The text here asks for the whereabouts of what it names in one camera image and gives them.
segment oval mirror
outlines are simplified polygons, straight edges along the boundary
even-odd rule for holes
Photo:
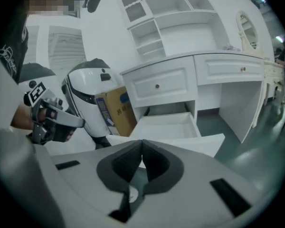
[[[243,51],[262,54],[257,30],[249,16],[243,11],[237,13],[237,26],[242,39]]]

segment wall shelf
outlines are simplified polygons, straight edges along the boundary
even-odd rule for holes
[[[214,10],[208,0],[188,0],[194,10]]]
[[[215,11],[195,10],[166,14],[155,18],[159,29],[186,25],[186,24],[208,24],[217,16]]]
[[[154,16],[191,10],[185,0],[146,0],[146,2]]]
[[[142,58],[142,61],[144,62],[150,62],[150,61],[153,61],[153,60],[165,57],[165,56],[166,56],[165,50],[163,48],[160,48],[160,49],[141,55],[141,58]]]
[[[125,11],[130,22],[146,16],[146,12],[140,2],[126,8]]]
[[[229,43],[209,0],[124,0],[134,18],[127,27],[142,62],[196,50],[221,49]],[[141,13],[142,4],[146,16]]]
[[[154,20],[135,26],[130,31],[137,48],[161,39]]]
[[[137,48],[137,51],[140,55],[143,55],[161,48],[163,48],[162,40],[156,40]]]

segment white cabinet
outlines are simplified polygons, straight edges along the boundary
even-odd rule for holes
[[[204,54],[194,56],[198,85],[262,81],[264,61],[242,55]]]
[[[197,97],[193,57],[181,57],[123,75],[132,107],[185,102]]]

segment black slot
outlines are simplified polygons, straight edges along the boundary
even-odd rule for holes
[[[68,161],[68,162],[64,162],[64,163],[60,163],[60,164],[56,164],[56,168],[57,170],[63,170],[66,168],[70,168],[76,165],[79,165],[80,163],[78,161]]]
[[[250,204],[238,194],[224,179],[213,180],[210,182],[213,189],[220,196],[228,209],[237,217],[250,209]]]
[[[111,75],[110,74],[101,74],[100,75],[101,81],[107,81],[111,79]]]

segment white vanity table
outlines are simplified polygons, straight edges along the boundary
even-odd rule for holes
[[[199,152],[208,148],[202,152],[214,157],[224,135],[201,137],[199,87],[222,84],[219,115],[243,142],[260,104],[264,61],[241,52],[200,51],[158,59],[121,75],[138,124],[129,138],[107,136],[111,144],[150,139]],[[175,105],[183,111],[175,111]]]

